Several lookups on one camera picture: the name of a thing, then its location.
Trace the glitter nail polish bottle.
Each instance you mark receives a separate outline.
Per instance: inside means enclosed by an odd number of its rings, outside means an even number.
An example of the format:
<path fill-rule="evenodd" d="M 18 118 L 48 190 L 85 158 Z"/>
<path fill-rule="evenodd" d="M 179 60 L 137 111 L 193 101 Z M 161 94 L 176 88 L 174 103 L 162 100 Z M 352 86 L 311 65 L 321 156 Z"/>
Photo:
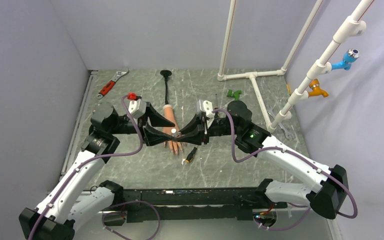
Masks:
<path fill-rule="evenodd" d="M 173 141 L 177 141 L 178 138 L 182 135 L 182 133 L 178 131 L 176 128 L 172 128 L 170 130 L 170 134 L 173 137 Z"/>

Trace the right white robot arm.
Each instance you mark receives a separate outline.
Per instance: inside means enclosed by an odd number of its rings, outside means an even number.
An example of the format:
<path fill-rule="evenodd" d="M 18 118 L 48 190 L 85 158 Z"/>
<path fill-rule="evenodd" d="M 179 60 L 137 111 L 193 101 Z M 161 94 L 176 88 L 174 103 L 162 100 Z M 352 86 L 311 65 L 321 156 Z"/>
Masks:
<path fill-rule="evenodd" d="M 256 189 L 256 203 L 267 208 L 285 202 L 310 207 L 318 215 L 333 220 L 344 216 L 340 209 L 350 195 L 347 171 L 341 165 L 330 167 L 310 159 L 285 145 L 264 128 L 252 122 L 252 112 L 241 100 L 234 100 L 226 109 L 214 109 L 207 100 L 197 102 L 194 118 L 181 130 L 172 129 L 175 141 L 194 145 L 207 144 L 211 137 L 232 137 L 232 147 L 251 157 L 269 160 L 300 180 L 287 183 L 264 179 Z"/>

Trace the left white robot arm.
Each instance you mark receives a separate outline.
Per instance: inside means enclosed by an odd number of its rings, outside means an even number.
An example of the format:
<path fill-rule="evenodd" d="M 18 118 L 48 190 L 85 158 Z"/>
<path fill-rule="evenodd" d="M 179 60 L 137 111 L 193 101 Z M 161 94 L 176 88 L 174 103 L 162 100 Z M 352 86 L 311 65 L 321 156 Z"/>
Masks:
<path fill-rule="evenodd" d="M 160 127 L 175 124 L 141 99 L 124 106 L 125 115 L 107 103 L 93 113 L 89 134 L 68 172 L 35 208 L 25 208 L 19 222 L 27 240 L 71 240 L 76 232 L 99 211 L 119 209 L 124 203 L 121 185 L 105 181 L 83 200 L 79 196 L 87 183 L 112 157 L 120 144 L 118 135 L 137 134 L 140 146 L 152 146 L 152 138 L 161 143 L 170 138 Z"/>

